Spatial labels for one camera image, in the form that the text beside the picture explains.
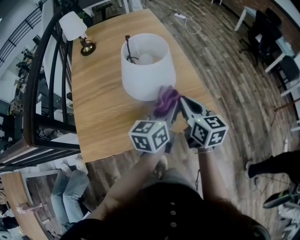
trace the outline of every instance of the black metal railing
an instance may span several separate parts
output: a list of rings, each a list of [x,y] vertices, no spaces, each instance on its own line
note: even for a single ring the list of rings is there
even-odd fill
[[[66,83],[71,83],[71,70],[68,65],[68,53],[72,42],[64,41],[62,29],[59,25],[60,18],[71,11],[72,2],[66,0],[57,6],[55,13],[46,27],[44,34],[37,46],[31,63],[25,91],[23,111],[23,139],[15,143],[0,155],[0,172],[11,171],[18,168],[33,166],[44,162],[64,158],[80,152],[78,144],[50,141],[41,138],[38,131],[41,129],[53,129],[63,134],[76,133],[75,125],[69,123],[67,113]],[[43,58],[50,40],[56,39],[48,92],[48,114],[36,113],[38,86]],[[56,63],[62,63],[62,76],[55,75]],[[54,81],[61,81],[61,110],[63,121],[54,118]]]
[[[71,4],[68,1],[64,2],[65,6],[59,6],[54,13],[51,21],[49,22],[47,28],[44,31],[42,39],[37,47],[35,52],[35,57],[32,60],[31,69],[29,72],[25,99],[27,100],[24,103],[24,138],[28,145],[35,147],[47,147],[53,149],[69,149],[69,150],[78,150],[78,144],[69,144],[69,143],[60,143],[60,142],[52,142],[44,139],[40,139],[37,134],[37,130],[40,127],[43,128],[51,128],[56,129],[64,133],[76,133],[76,128],[73,125],[68,124],[67,118],[67,106],[66,106],[66,75],[67,75],[67,62],[68,62],[68,47],[69,42],[64,42],[62,37],[62,31],[57,27],[57,23],[59,19],[62,17],[63,11],[66,13],[67,8]],[[43,64],[43,57],[49,42],[50,37],[53,32],[58,37],[56,41],[56,46],[53,54],[53,61],[50,73],[50,81],[49,81],[49,114],[48,116],[42,116],[36,113],[36,101],[37,101],[37,91],[38,91],[38,81],[39,81],[39,72],[41,70]],[[56,62],[57,56],[59,52],[59,47],[63,46],[64,54],[62,63],[63,63],[63,71],[61,78],[61,99],[62,99],[62,115],[63,122],[54,119],[54,78],[55,78],[55,70],[56,70]]]
[[[28,17],[14,30],[0,50],[0,67],[5,62],[11,51],[17,47],[21,39],[41,21],[41,6],[37,7]]]

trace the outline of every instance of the white cable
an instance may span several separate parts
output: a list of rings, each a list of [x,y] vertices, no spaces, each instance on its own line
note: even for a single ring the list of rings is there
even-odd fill
[[[176,9],[174,9],[174,8],[171,8],[170,6],[168,6],[168,5],[166,5],[166,4],[162,3],[162,2],[159,2],[159,1],[155,1],[155,2],[156,2],[156,3],[159,3],[159,4],[161,4],[161,5],[163,5],[163,6],[165,6],[165,7],[167,7],[167,8],[169,8],[169,9],[171,9],[171,10],[173,10],[173,11],[175,11],[175,12],[177,12],[177,13],[180,14],[180,12],[179,12],[178,10],[176,10]],[[196,35],[196,34],[198,34],[198,33],[202,30],[202,28],[200,27],[200,25],[199,25],[198,23],[196,23],[196,22],[193,20],[193,17],[194,17],[195,15],[192,14],[191,12],[189,12],[189,11],[186,11],[186,12],[184,13],[184,15],[186,16],[185,23],[184,23],[184,28],[187,30],[187,33],[188,33],[189,35]],[[196,24],[196,25],[199,27],[199,30],[198,30],[197,32],[191,33],[191,32],[188,30],[188,28],[187,28],[187,21],[188,21],[188,20],[190,20],[191,22],[193,22],[194,24]]]
[[[185,23],[184,23],[184,27],[185,27],[185,29],[187,30],[187,33],[188,33],[189,35],[196,35],[196,34],[198,34],[198,33],[202,30],[202,28],[200,27],[200,25],[199,25],[198,23],[196,23],[196,22],[193,20],[193,17],[194,17],[195,15],[193,15],[193,14],[192,14],[191,12],[189,12],[189,11],[185,12],[184,15],[186,16],[186,21],[185,21]],[[188,20],[190,20],[191,22],[193,22],[194,24],[196,24],[196,25],[199,27],[199,30],[198,30],[197,32],[194,32],[194,33],[189,32],[189,30],[188,30],[188,28],[187,28],[187,21],[188,21]]]

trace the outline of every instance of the purple fabric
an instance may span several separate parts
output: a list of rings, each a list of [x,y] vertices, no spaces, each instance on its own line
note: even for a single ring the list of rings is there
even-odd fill
[[[154,117],[162,118],[166,116],[179,98],[179,92],[172,86],[162,86],[158,93],[157,102],[155,103]]]

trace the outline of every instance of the shoe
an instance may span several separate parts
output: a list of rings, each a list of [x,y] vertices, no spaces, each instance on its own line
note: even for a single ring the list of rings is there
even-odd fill
[[[246,178],[248,178],[248,179],[250,179],[250,176],[249,176],[249,167],[251,166],[253,164],[253,162],[252,161],[248,161],[247,163],[246,163],[246,170],[245,170],[245,176],[246,176]]]
[[[68,178],[70,178],[72,176],[72,170],[70,169],[70,167],[67,164],[61,163],[60,169]]]
[[[168,169],[167,157],[165,155],[162,155],[161,159],[159,160],[159,162],[157,163],[154,169],[154,172],[157,175],[157,177],[160,179],[167,171],[167,169]]]
[[[86,168],[86,165],[82,160],[81,154],[77,155],[77,158],[75,159],[75,164],[76,164],[77,170],[83,172],[85,175],[88,175],[89,171]]]

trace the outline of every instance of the lamp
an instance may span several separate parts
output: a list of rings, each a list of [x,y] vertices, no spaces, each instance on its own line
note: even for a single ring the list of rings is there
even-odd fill
[[[155,34],[126,36],[121,49],[122,83],[135,99],[154,101],[161,86],[173,86],[176,73],[167,42]]]
[[[96,43],[87,40],[85,34],[88,27],[74,11],[69,12],[60,19],[60,26],[68,41],[73,41],[76,38],[80,39],[82,46],[80,53],[83,56],[88,56],[95,51]]]

